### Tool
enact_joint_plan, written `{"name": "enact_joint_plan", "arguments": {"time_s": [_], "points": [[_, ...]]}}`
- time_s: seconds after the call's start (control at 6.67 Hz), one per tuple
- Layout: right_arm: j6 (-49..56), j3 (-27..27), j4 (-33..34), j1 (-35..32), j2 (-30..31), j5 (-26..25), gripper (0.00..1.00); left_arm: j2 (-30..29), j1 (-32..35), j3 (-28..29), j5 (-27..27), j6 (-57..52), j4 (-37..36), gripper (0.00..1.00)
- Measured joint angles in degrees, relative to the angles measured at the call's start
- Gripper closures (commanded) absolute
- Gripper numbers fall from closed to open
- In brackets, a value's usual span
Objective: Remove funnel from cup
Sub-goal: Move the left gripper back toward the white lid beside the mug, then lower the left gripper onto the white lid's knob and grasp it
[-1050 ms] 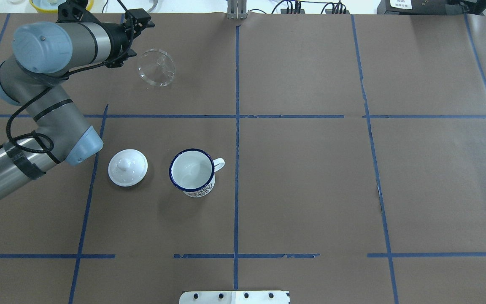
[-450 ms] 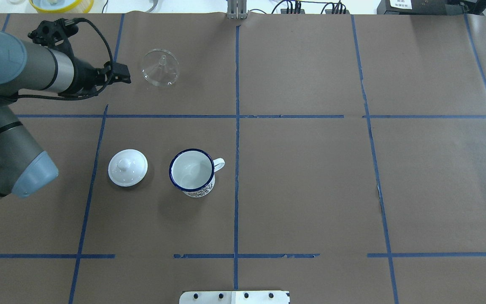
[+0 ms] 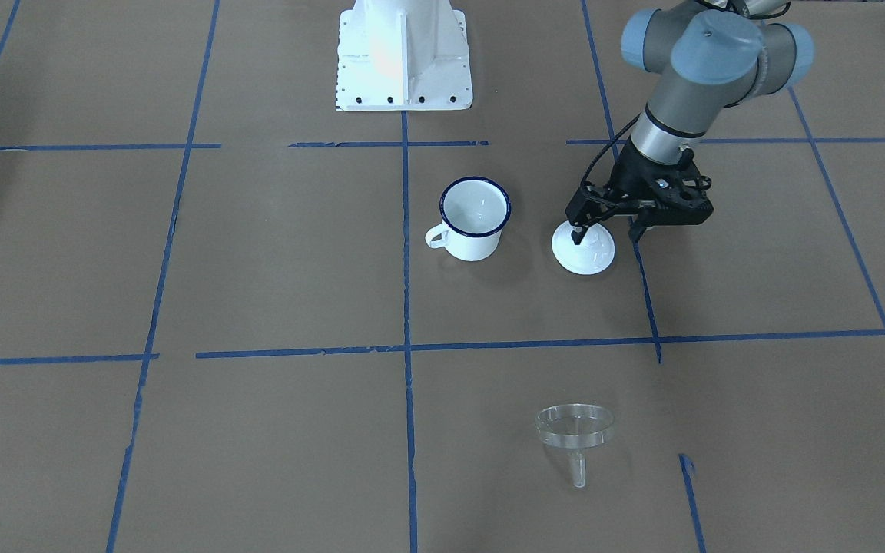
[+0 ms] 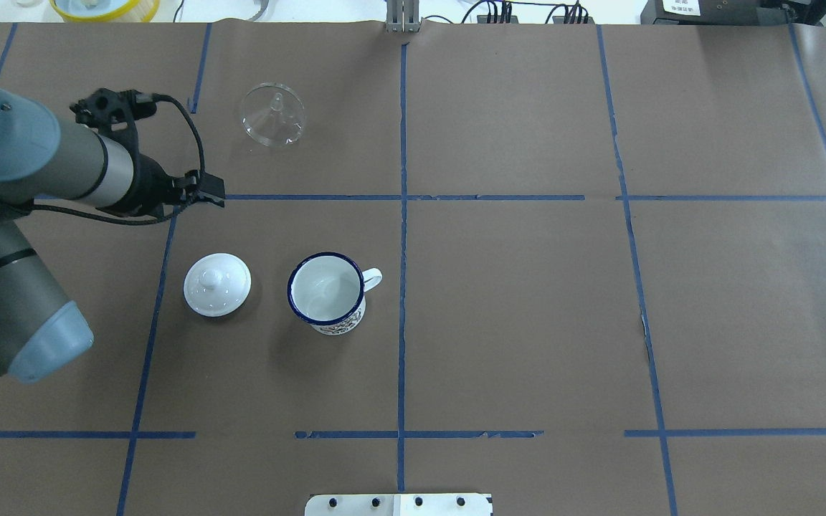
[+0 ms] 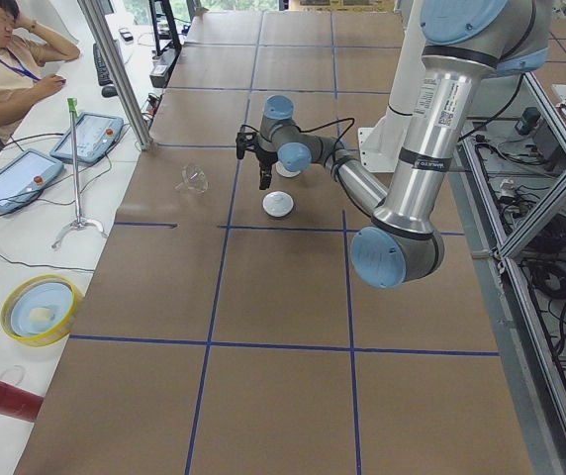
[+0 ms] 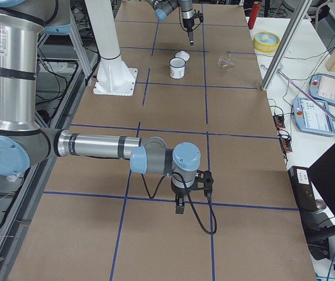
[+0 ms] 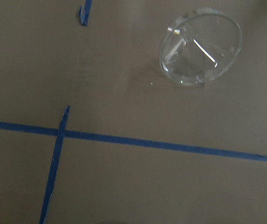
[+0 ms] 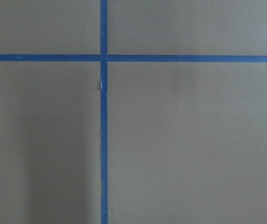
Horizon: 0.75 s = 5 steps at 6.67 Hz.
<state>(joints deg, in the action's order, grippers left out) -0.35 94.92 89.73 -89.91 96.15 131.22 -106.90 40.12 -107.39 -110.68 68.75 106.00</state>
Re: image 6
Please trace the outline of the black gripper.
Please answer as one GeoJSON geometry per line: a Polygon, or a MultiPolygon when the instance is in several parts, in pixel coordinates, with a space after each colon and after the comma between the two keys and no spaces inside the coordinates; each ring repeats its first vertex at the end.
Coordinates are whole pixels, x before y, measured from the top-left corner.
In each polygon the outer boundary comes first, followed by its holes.
{"type": "Polygon", "coordinates": [[[189,43],[191,46],[194,45],[194,36],[193,36],[193,27],[194,27],[194,18],[183,18],[183,28],[187,32],[189,43]]]}
{"type": "Polygon", "coordinates": [[[175,193],[175,202],[176,202],[176,214],[184,214],[184,197],[188,193],[192,191],[191,187],[180,188],[177,186],[172,186],[172,191],[175,193]]]}

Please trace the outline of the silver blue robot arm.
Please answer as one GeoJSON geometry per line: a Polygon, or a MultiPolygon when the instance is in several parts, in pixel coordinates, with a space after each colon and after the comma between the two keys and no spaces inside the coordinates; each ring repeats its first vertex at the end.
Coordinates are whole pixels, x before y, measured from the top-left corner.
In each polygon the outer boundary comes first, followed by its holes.
{"type": "Polygon", "coordinates": [[[194,45],[194,9],[190,0],[172,1],[147,1],[155,11],[159,20],[165,20],[175,9],[180,8],[180,16],[183,20],[183,29],[187,32],[190,45],[194,45]]]}
{"type": "Polygon", "coordinates": [[[170,177],[176,212],[183,213],[199,180],[196,145],[168,149],[159,137],[83,135],[36,123],[38,35],[70,31],[69,1],[0,1],[0,175],[22,173],[53,156],[125,159],[134,173],[170,177]]]}

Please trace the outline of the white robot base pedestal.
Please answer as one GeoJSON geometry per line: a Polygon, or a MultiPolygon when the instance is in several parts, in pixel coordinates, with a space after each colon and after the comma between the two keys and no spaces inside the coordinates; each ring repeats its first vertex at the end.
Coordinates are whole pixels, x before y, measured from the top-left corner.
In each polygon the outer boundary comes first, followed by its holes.
{"type": "Polygon", "coordinates": [[[132,96],[138,70],[122,60],[110,1],[85,1],[100,55],[94,94],[132,96]]]}

